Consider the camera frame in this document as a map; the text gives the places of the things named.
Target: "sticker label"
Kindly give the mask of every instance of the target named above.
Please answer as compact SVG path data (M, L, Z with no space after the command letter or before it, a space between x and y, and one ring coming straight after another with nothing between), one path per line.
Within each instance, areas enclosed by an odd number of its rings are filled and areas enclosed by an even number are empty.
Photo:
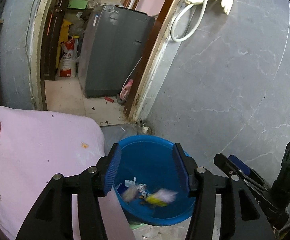
M97 18L98 18L98 14L96 14L96 15L95 15L95 19L94 19L94 22L93 22L93 26L95 26L95 25L96 25Z

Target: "gray washing machine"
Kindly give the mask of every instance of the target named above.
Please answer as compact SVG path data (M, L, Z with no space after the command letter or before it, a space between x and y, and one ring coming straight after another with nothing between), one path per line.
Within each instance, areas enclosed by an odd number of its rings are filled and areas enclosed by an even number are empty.
M153 17L126 8L102 5L94 9L78 65L85 97L115 96L121 91L143 53L154 22Z

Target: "red and white bag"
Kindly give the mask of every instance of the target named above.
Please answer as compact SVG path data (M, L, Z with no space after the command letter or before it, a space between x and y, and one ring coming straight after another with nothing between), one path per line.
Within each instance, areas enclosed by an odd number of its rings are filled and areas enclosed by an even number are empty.
M75 77L76 76L76 57L77 57L77 40L71 38L61 44L64 55L61 58L60 65L57 70L59 77Z

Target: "blue bucket rim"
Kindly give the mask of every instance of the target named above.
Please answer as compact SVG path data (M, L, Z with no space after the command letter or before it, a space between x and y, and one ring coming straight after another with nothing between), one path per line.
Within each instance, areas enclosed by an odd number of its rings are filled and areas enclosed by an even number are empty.
M139 143L139 142L154 142L154 143L159 143L162 146L168 147L170 149L173 148L174 143L167 141L163 138L157 137L157 136L152 136L152 135L134 135L127 137L125 139L122 139L118 142L120 145L121 149L123 150L124 147L127 145L133 144L133 143ZM116 192L118 201L121 205L121 207L126 210L128 213L130 213L132 216L136 217L140 222L148 224L148 225L153 225L153 226L171 226L178 224L180 222L185 221L187 218L192 216L192 211L195 205L195 198L193 198L193 203L192 205L185 210L182 214L173 217L173 218L152 218L148 217L142 214L139 214L138 212L135 212L133 208L131 208L128 204L126 204L120 194L117 192L116 188L114 187L114 190Z

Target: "gray marble wall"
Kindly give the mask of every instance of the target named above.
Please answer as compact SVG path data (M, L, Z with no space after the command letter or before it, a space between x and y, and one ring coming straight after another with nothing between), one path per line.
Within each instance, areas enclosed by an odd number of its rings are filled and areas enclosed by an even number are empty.
M1 16L4 23L0 24L0 106L33 109L25 43L27 42L29 48L30 30L38 2L39 0L4 1Z
M215 174L214 155L235 154L272 183L290 141L290 2L235 0L227 16L210 0L148 122Z

